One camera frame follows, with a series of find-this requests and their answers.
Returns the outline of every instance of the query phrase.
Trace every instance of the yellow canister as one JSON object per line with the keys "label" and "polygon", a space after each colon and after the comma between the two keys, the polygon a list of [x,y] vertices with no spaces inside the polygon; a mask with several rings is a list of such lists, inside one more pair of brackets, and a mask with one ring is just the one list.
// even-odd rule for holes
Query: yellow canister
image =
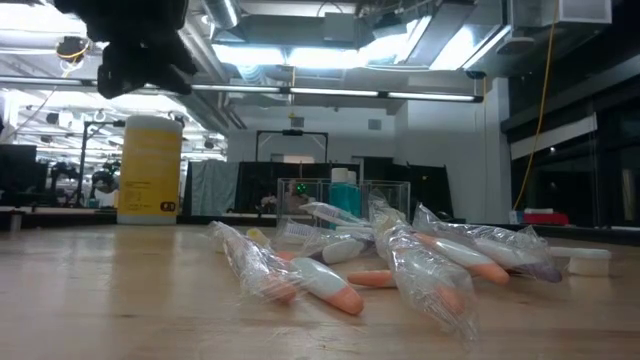
{"label": "yellow canister", "polygon": [[175,224],[182,125],[157,116],[127,119],[120,168],[118,223]]}

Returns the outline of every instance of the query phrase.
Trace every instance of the white lid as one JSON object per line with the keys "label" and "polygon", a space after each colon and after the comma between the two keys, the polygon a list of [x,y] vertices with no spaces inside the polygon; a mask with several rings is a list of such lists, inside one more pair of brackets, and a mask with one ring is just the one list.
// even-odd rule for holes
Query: white lid
{"label": "white lid", "polygon": [[611,259],[611,252],[609,250],[602,249],[551,247],[549,251],[551,255],[555,257],[572,257],[579,259]]}
{"label": "white lid", "polygon": [[349,171],[349,184],[358,183],[358,174],[355,171]]}
{"label": "white lid", "polygon": [[349,170],[347,168],[331,169],[331,182],[335,182],[335,183],[349,182]]}

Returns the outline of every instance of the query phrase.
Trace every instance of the clear acrylic box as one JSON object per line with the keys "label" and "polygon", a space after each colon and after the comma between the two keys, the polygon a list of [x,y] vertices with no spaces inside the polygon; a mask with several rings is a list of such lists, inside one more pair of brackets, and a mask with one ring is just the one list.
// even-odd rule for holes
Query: clear acrylic box
{"label": "clear acrylic box", "polygon": [[[360,189],[361,214],[365,219],[369,216],[369,194],[375,190],[385,196],[391,207],[407,216],[410,213],[411,184],[409,182],[367,180],[355,186]],[[276,205],[278,224],[283,219],[291,218],[299,223],[327,227],[327,224],[316,221],[298,207],[313,201],[328,204],[330,189],[330,179],[278,179]]]}

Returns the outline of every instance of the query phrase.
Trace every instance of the wall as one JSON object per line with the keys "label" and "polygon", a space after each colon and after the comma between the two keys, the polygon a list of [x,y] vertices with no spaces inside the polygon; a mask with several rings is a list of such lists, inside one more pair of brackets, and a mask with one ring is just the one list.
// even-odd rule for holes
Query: wall
{"label": "wall", "polygon": [[454,214],[469,222],[508,222],[510,159],[499,129],[508,117],[508,89],[504,80],[493,85],[486,108],[409,101],[396,114],[394,162],[446,166]]}
{"label": "wall", "polygon": [[[290,129],[290,108],[238,107],[236,111],[249,129],[229,133],[227,161],[254,161],[256,130]],[[336,112],[332,108],[307,107],[294,112],[305,118],[304,131],[329,133],[329,161],[350,163],[352,156],[393,157],[394,118],[384,109],[347,108]],[[369,119],[382,120],[382,130],[368,130]],[[270,161],[271,154],[283,154],[310,155],[316,162],[324,162],[322,136],[269,135],[260,137],[259,161]]]}
{"label": "wall", "polygon": [[[378,109],[294,112],[305,117],[304,130],[329,132],[329,160],[348,163],[352,156],[379,156],[393,157],[396,164],[446,166],[455,216],[474,223],[508,223],[511,163],[500,132],[500,122],[509,116],[508,85],[502,79],[491,85],[486,104],[409,101],[395,117]],[[255,131],[288,129],[290,111],[238,107],[249,130],[230,133],[228,161],[254,161]],[[367,130],[368,119],[381,119],[382,131]],[[313,139],[276,135],[265,142],[267,137],[261,137],[260,161],[269,161],[272,153],[324,159],[324,149]]]}

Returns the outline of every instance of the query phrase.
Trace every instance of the wooden table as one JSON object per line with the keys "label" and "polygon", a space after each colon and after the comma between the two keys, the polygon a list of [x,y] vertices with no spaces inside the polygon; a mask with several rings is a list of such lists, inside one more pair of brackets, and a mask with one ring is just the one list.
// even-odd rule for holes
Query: wooden table
{"label": "wooden table", "polygon": [[[0,359],[639,359],[640,249],[610,279],[475,280],[481,341],[464,349],[396,290],[363,289],[351,317],[309,295],[241,296],[206,227],[0,233]],[[383,268],[375,257],[336,266]]]}

